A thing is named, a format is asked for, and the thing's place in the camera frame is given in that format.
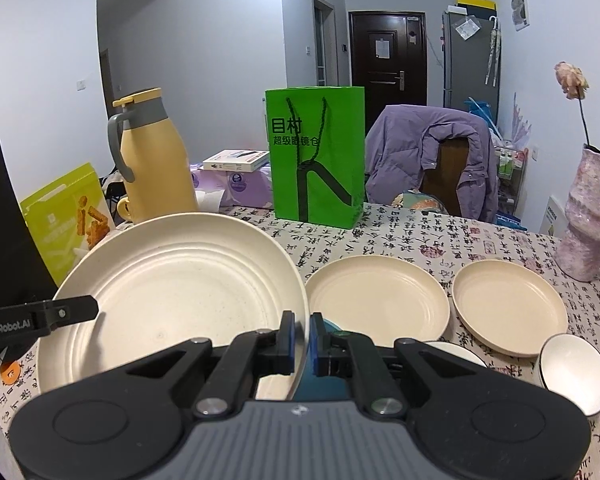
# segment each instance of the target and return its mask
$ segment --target purple jacket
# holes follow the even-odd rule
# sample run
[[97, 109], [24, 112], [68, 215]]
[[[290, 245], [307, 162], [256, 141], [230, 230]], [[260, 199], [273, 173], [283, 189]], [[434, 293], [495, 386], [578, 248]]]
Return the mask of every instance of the purple jacket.
[[465, 137], [466, 167], [458, 183], [464, 218], [493, 222], [498, 209], [495, 150], [486, 122], [450, 108], [391, 105], [378, 117], [365, 141], [366, 194], [371, 203], [389, 205], [400, 193], [419, 189], [424, 170], [438, 163], [439, 143]]

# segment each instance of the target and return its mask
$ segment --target flower stem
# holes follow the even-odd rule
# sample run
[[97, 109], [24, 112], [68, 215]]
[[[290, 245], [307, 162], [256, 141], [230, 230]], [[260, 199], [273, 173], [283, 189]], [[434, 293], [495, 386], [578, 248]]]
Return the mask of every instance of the flower stem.
[[584, 126], [584, 134], [587, 137], [587, 146], [590, 146], [589, 142], [589, 131], [587, 130], [587, 121], [584, 120], [584, 110], [582, 109], [582, 97], [580, 97], [581, 88], [578, 86], [578, 102], [580, 103], [580, 116], [582, 117], [582, 124]]

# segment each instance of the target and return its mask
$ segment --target black rope handle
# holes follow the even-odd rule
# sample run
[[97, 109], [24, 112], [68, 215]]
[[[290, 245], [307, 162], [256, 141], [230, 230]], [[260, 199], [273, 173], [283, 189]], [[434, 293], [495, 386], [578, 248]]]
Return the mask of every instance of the black rope handle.
[[[293, 124], [293, 130], [296, 133], [296, 164], [300, 166], [300, 131], [298, 128], [298, 122], [296, 121], [296, 112], [294, 110], [294, 106], [289, 97], [286, 98], [286, 104], [289, 107], [289, 112], [291, 113], [291, 119]], [[322, 143], [322, 133], [324, 131], [324, 123], [326, 122], [327, 117], [327, 98], [322, 98], [322, 118], [320, 119], [320, 132], [318, 133], [318, 145], [315, 147], [314, 155], [309, 159], [308, 162], [313, 162], [320, 152], [320, 145]]]

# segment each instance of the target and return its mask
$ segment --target gray ribbed surface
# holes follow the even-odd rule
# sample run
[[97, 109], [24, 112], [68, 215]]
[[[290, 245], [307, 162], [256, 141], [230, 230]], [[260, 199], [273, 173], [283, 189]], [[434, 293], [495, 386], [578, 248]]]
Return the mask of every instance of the gray ribbed surface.
[[347, 401], [248, 402], [231, 420], [200, 424], [171, 463], [146, 480], [451, 478], [400, 424], [369, 420]]

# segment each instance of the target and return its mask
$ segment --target yellow pitcher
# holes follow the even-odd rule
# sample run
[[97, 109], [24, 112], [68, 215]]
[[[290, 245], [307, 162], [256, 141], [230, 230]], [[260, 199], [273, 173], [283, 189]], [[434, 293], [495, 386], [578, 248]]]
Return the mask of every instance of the yellow pitcher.
[[107, 127], [111, 155], [127, 193], [118, 202], [120, 216], [138, 224], [197, 211], [187, 150], [164, 111], [162, 89], [144, 90], [113, 105], [122, 106], [122, 113], [111, 117]]

